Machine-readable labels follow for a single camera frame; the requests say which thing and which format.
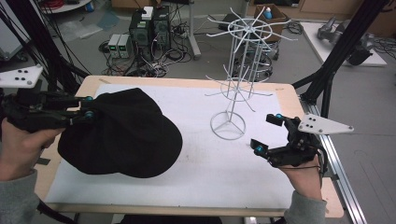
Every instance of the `human hand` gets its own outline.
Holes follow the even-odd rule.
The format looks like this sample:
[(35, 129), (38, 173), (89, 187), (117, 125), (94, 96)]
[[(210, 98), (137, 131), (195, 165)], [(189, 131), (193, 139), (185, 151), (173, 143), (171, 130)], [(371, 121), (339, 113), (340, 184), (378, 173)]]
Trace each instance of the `human hand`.
[(42, 148), (49, 147), (64, 129), (41, 130), (35, 133), (16, 128), (7, 119), (2, 121), (3, 149), (0, 153), (0, 181), (18, 179), (31, 173)]
[(299, 194), (307, 198), (322, 200), (318, 168), (318, 156), (297, 167), (291, 165), (279, 167)]

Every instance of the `black cap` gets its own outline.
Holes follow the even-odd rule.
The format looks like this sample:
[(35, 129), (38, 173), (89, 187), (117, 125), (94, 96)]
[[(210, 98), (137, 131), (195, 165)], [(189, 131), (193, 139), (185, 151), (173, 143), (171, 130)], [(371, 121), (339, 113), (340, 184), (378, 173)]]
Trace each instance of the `black cap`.
[(140, 89), (101, 94), (89, 108), (99, 111), (98, 120), (67, 127), (58, 146), (61, 156), (81, 172), (149, 178), (177, 160), (183, 145), (180, 131)]

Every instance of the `person's left hand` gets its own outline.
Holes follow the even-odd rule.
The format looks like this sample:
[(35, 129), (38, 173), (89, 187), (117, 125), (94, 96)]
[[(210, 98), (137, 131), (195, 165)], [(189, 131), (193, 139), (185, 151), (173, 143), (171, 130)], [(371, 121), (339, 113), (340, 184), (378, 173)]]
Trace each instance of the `person's left hand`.
[(49, 147), (64, 129), (41, 130), (35, 133), (16, 128), (7, 119), (2, 122), (0, 181), (21, 178), (31, 173), (43, 148)]

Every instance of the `black metal frame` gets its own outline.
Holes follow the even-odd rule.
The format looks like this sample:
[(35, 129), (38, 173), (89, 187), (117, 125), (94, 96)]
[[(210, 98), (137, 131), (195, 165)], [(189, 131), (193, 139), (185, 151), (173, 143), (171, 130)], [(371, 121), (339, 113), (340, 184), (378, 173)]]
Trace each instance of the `black metal frame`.
[(318, 97), (323, 92), (320, 112), (323, 118), (329, 116), (332, 80), (334, 75), (346, 58), (353, 52), (353, 49), (359, 43), (361, 37), (365, 34), (371, 23), (388, 1), (389, 0), (363, 1), (361, 7), (319, 70), (309, 77), (305, 77), (292, 84), (294, 89), (298, 89), (311, 82), (308, 90), (301, 95), (301, 100), (306, 101), (309, 105), (315, 105)]

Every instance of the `gray sleeve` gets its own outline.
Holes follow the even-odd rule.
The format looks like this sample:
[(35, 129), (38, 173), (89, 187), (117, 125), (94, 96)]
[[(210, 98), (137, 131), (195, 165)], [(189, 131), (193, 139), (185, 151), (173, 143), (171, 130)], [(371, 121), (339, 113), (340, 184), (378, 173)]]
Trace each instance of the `gray sleeve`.
[(285, 219), (288, 224), (325, 224), (326, 204), (326, 201), (309, 199), (294, 191)]
[(30, 223), (38, 206), (37, 171), (11, 181), (0, 181), (0, 223)]

